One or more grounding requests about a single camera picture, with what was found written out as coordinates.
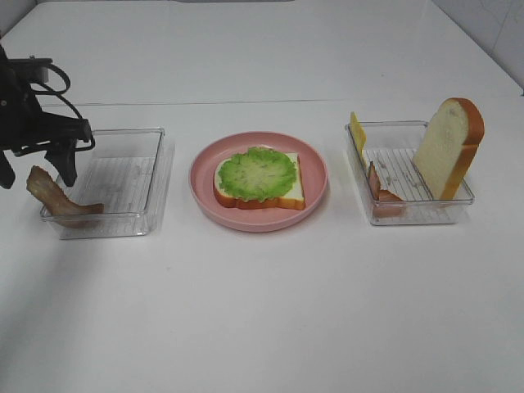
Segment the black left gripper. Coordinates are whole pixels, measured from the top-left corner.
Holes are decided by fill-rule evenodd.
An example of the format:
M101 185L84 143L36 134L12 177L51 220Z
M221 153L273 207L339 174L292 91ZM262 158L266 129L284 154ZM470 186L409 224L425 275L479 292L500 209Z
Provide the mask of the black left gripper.
M64 98L70 88L69 76L50 58L10 59L1 50L1 148L15 156L46 151L44 158L67 187L77 179L75 153L93 148L88 120ZM43 111L38 96L54 96L65 103L73 117ZM0 151L0 186L10 189L15 172Z

